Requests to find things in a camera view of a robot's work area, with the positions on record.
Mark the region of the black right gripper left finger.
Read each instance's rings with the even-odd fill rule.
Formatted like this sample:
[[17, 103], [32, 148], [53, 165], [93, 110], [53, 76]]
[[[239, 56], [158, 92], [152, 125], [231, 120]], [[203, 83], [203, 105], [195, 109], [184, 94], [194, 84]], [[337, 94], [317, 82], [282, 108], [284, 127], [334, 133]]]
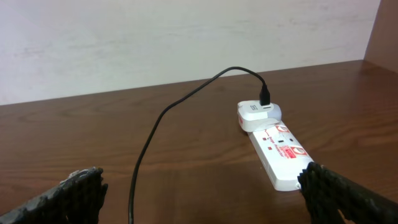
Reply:
[[57, 186], [1, 215], [1, 224], [97, 224], [108, 184], [103, 169], [76, 170]]

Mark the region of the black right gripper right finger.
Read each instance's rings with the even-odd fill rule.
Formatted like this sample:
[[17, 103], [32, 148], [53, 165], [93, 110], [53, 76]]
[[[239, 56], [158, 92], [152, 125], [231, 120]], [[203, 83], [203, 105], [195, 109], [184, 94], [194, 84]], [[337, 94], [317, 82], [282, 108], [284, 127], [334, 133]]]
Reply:
[[298, 178], [312, 223], [397, 224], [397, 203], [310, 162]]

